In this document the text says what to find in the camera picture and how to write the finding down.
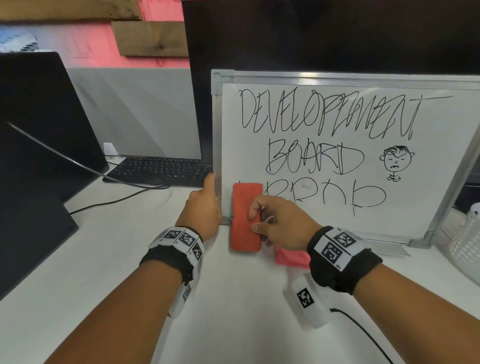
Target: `gray wall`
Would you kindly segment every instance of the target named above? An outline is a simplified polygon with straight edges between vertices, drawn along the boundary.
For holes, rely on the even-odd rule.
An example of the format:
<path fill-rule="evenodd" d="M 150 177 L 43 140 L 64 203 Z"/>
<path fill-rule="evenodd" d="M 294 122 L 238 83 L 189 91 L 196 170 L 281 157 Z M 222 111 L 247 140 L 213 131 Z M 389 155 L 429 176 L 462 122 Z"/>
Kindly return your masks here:
<path fill-rule="evenodd" d="M 119 154 L 201 159 L 187 68 L 68 68 L 95 135 Z"/>

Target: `wristband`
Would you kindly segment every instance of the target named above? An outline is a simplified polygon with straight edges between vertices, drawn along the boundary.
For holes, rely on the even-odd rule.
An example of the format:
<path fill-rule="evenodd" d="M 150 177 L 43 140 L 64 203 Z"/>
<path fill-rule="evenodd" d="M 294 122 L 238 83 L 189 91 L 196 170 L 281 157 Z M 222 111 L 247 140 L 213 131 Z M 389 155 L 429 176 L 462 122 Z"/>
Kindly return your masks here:
<path fill-rule="evenodd" d="M 140 264 L 157 260 L 178 269 L 182 283 L 188 286 L 198 278 L 204 254 L 202 238 L 190 228 L 173 226 L 163 230 L 149 245 L 147 254 Z"/>
<path fill-rule="evenodd" d="M 341 229 L 325 226 L 307 246 L 312 277 L 319 285 L 353 294 L 360 279 L 383 260 L 359 238 Z"/>

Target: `white plastic basket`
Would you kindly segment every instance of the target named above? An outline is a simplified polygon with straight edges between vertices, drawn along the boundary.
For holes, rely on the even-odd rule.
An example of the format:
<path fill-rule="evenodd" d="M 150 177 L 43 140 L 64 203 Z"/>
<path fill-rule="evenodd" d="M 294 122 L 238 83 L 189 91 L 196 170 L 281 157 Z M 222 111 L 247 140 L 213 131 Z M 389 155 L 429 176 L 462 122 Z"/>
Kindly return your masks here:
<path fill-rule="evenodd" d="M 480 203 L 471 207 L 445 253 L 458 269 L 480 284 Z"/>

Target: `computer keyboard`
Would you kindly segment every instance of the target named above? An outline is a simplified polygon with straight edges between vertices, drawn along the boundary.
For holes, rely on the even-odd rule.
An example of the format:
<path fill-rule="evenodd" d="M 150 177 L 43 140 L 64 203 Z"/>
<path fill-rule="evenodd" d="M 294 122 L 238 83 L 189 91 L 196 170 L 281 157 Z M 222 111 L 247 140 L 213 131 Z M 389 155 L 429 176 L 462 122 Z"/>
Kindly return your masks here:
<path fill-rule="evenodd" d="M 202 187 L 211 171 L 211 163 L 198 159 L 127 157 L 108 176 L 137 184 Z"/>

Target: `white desk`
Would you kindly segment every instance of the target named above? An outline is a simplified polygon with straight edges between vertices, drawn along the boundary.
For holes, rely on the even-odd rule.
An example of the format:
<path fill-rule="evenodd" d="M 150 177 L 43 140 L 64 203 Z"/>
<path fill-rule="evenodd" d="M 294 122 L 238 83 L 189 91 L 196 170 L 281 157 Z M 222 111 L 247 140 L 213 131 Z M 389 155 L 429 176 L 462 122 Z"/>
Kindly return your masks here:
<path fill-rule="evenodd" d="M 67 203 L 70 211 L 125 197 L 135 188 L 100 179 Z M 83 318 L 124 280 L 148 244 L 173 225 L 191 189 L 148 191 L 74 215 L 80 229 L 0 301 L 0 363 L 42 363 Z M 340 314 L 314 330 L 299 321 L 282 290 L 298 271 L 276 266 L 273 250 L 232 254 L 220 227 L 201 280 L 171 325 L 161 363 L 386 363 L 361 331 Z M 480 317 L 480 288 L 436 249 L 385 263 Z M 358 304 L 332 292 L 331 307 L 361 322 L 396 364 L 401 359 Z"/>

